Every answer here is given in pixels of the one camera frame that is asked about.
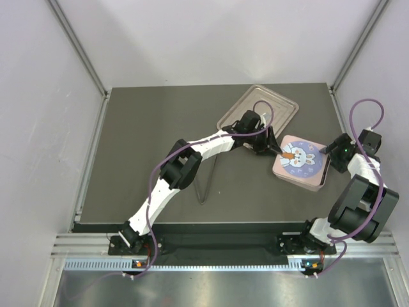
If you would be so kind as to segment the small plain metal tray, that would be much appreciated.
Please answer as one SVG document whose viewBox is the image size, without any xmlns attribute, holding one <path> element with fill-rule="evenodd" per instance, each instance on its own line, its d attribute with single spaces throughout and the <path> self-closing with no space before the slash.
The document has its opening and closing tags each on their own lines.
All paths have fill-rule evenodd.
<svg viewBox="0 0 409 307">
<path fill-rule="evenodd" d="M 328 155 L 320 153 L 324 145 L 302 139 L 300 137 L 286 135 L 282 139 L 281 149 L 282 154 L 278 155 L 275 161 L 280 160 L 283 166 L 290 164 L 292 166 L 300 167 L 305 163 L 314 164 L 330 159 Z"/>
</svg>

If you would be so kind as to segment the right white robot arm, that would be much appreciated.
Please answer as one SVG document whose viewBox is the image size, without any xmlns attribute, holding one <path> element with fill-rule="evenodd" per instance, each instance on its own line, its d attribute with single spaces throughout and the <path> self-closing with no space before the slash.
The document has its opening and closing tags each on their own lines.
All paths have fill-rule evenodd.
<svg viewBox="0 0 409 307">
<path fill-rule="evenodd" d="M 372 243 L 382 232 L 399 194 L 380 183 L 380 159 L 376 156 L 381 135 L 364 129 L 356 144 L 347 133 L 320 150 L 338 172 L 349 172 L 351 180 L 327 218 L 306 221 L 298 237 L 306 253 L 323 251 L 331 244 L 352 238 Z"/>
</svg>

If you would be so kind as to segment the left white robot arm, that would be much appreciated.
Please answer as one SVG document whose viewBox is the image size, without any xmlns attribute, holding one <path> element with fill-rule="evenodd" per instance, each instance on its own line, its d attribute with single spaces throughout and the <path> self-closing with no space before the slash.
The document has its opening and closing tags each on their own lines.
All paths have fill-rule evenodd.
<svg viewBox="0 0 409 307">
<path fill-rule="evenodd" d="M 154 168 L 148 181 L 148 197 L 119 231 L 130 253 L 143 250 L 144 236 L 170 199 L 193 183 L 201 163 L 210 157 L 249 145 L 257 154 L 282 152 L 272 128 L 274 111 L 258 114 L 251 109 L 240 120 L 197 141 L 178 140 L 167 157 Z"/>
</svg>

